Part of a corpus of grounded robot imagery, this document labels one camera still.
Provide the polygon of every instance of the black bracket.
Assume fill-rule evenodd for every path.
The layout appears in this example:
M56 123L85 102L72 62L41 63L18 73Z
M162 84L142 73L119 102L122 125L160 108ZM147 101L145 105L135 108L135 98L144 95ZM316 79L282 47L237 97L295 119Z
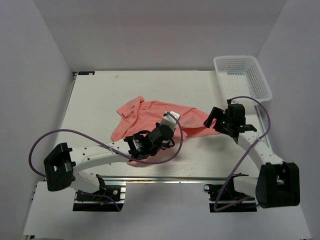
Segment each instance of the black bracket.
M237 201L247 196L244 193L241 193L235 190L234 178L239 176L246 176L246 175L244 174L234 175L230 180L230 182L228 183L228 185L226 186L226 188L224 189L220 197L220 201ZM203 189L205 192L207 192L210 195L209 200L212 202L215 202L222 186L223 186L222 184L206 184L203 186Z
M110 198L112 198L115 202L120 201L120 195L121 195L121 186L120 185L105 185L105 189L100 189L93 194L98 195L105 195ZM78 194L76 195L76 200L79 202L94 202L94 201L100 201L100 202L110 202L107 200L106 197L99 197L99 196L91 196L91 195L85 195L85 194Z
M55 192L68 188L72 181L73 167L76 163L71 161L70 152L66 142L58 144L44 159L44 170L48 191Z
M143 130L124 138L130 147L129 154L132 158L147 159L149 156L156 155L160 149L164 150L175 145L172 140L174 131L168 125L157 123L155 126L152 131Z
M262 165L255 195L262 208L298 206L300 203L298 166L293 162Z
M257 131L253 125L246 124L245 114L245 107L242 104L229 103L225 110L213 107L209 117L204 121L203 125L206 128L210 128L214 119L216 119L213 129L219 133L230 136L238 144L239 133Z

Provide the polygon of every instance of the white backdrop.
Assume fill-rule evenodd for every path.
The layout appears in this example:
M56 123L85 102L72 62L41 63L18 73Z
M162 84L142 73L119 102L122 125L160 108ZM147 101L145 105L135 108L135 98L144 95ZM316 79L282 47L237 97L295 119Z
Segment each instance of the white backdrop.
M212 70L256 56L286 0L34 0L72 70Z
M0 31L0 238L17 240L41 179L28 166L29 150L60 126L72 72L32 0L1 1ZM41 171L53 141L35 151Z
M289 0L258 55L273 93L266 103L270 142L299 166L301 206L313 239L320 239L319 11L318 0Z

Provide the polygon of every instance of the purple cable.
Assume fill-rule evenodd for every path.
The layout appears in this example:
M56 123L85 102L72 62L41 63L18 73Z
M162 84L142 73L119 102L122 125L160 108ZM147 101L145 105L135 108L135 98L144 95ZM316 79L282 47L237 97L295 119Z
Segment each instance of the purple cable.
M230 100L233 101L233 100L235 100L235 99L250 99L250 100L256 102L257 104L259 104L259 105L262 107L262 109L264 110L264 112L265 112L265 114L266 114L266 117L267 117L267 119L268 119L268 128L267 128L267 130L265 131L265 133L262 134L257 140L255 140L255 141L251 144L251 146L245 151L245 153L244 153L243 156L240 158L240 160L238 161L238 163L234 166L234 168L233 168L233 170L231 171L230 175L227 177L225 183L222 185L222 187L221 187L221 189L220 189L220 192L219 192L218 196L216 197L215 202L214 202L214 206L213 206L213 209L214 209L214 211L216 211L216 212L219 212L219 211L224 210L224 209L226 209L226 208L229 208L229 207L232 207L232 206L234 206L234 205L240 204L240 203L242 203L243 201L248 200L249 198L251 198L250 196L246 196L246 197L244 197L244 198L242 198L242 199L240 199L240 200L238 200L238 201L235 201L235 202L230 203L230 204L228 204L228 205L225 205L225 206L222 206L222 207L220 207L220 208L217 208L218 202L220 201L220 198L221 198L221 196L222 196L222 193L223 193L224 190L226 189L227 185L229 184L230 180L232 179L232 176L235 174L235 172L236 172L236 170L238 169L238 167L240 166L240 164L244 161L244 159L246 158L246 156L249 154L249 152L251 151L251 149L253 149L254 146L259 142L259 140L261 140L264 136L266 136L266 135L269 133L270 128L271 128L271 120L270 120L269 113L268 113L268 111L265 109L265 107L262 106L262 104L261 104L259 101L257 101L256 99L254 99L254 98L252 98L252 97L250 97L250 96L236 96L236 97L231 98Z
M120 208L119 208L118 204L116 203L116 201L113 200L111 197L109 197L109 196L107 196L107 195L93 194L93 193L89 193L89 192L85 192L85 191L81 191L81 190L78 190L78 193L83 194L83 195L92 196L92 197L107 198L107 199L109 199L111 202L114 203L116 209L118 209L118 211L120 212Z
M138 159L135 159L131 156L128 156L126 154L124 154L123 152L119 151L119 150L116 150L116 149L112 149L112 152L116 153L116 154L119 154L120 156L126 158L126 159L129 159L131 161L135 161L135 162L138 162L138 163L141 163L141 164L149 164L149 165L153 165L153 164L163 164L163 163L166 163L166 162L169 162L170 160L174 159L178 153L180 152L181 148L182 148L182 144L183 144L183 130L182 130L182 126L180 124L180 122L178 121L178 119L176 119L170 112L167 112L167 114L172 117L175 121L176 121L176 124L179 126L179 130L180 130L180 145L179 145L179 148L177 149L177 151L175 152L175 154L173 154L171 157L169 157L168 159L166 160L163 160L163 161L157 161L157 162L145 162L145 161L142 161L142 160L138 160ZM42 135L41 137L39 137L35 143L32 145L31 149L30 149L30 153L29 153L29 156L28 156L28 162L29 162L29 166L30 168L32 169L32 171L34 171L36 174L42 176L42 177L46 177L46 175L44 175L43 173L37 171L34 166L32 165L32 153L34 152L35 150L35 147L37 146L37 144L43 139L45 138L46 136L50 135L50 134L54 134L54 133L58 133L58 132L68 132L68 133L73 133L73 134L78 134L82 137L85 137L86 139L89 139L99 145L101 145L102 147L104 147L105 149L108 149L110 150L111 147L106 145L105 143L91 137L91 136L88 136L82 132L79 132L79 131L76 131L76 130L72 130L72 129L56 129L56 130L52 130L52 131L49 131L47 132L46 134Z

